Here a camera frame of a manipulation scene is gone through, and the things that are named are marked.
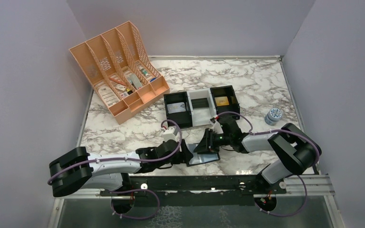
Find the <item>black leather card holder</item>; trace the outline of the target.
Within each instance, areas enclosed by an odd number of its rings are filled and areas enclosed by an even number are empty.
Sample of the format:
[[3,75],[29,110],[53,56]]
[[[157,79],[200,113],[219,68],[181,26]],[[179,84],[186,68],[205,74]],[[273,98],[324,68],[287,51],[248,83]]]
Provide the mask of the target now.
[[188,149],[188,158],[187,158],[187,166],[195,166],[200,164],[206,164],[210,162],[215,162],[220,160],[220,156],[218,153],[216,154],[198,154],[194,152],[194,149],[197,147],[197,144],[187,144]]

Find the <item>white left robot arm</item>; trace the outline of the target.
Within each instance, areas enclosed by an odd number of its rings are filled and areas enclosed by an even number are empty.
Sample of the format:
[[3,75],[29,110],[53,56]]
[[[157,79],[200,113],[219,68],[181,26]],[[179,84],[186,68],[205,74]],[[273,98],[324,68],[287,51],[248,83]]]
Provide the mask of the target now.
[[130,181],[124,175],[153,172],[166,164],[190,165],[193,158],[185,141],[168,140],[157,147],[113,156],[88,153],[86,147],[80,146],[49,164],[48,185],[56,198],[80,189],[107,189],[125,195]]

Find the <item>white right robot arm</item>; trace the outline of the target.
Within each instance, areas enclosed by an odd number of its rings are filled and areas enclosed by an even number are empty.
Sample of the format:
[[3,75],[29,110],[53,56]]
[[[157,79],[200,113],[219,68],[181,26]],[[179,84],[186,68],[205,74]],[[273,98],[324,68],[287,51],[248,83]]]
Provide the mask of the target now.
[[322,153],[319,145],[292,123],[271,131],[244,133],[230,115],[218,115],[211,121],[214,127],[205,130],[193,149],[195,155],[218,154],[222,146],[230,146],[239,153],[274,151],[278,156],[277,161],[256,175],[254,187],[261,193],[269,192],[283,178],[303,174],[319,161]]

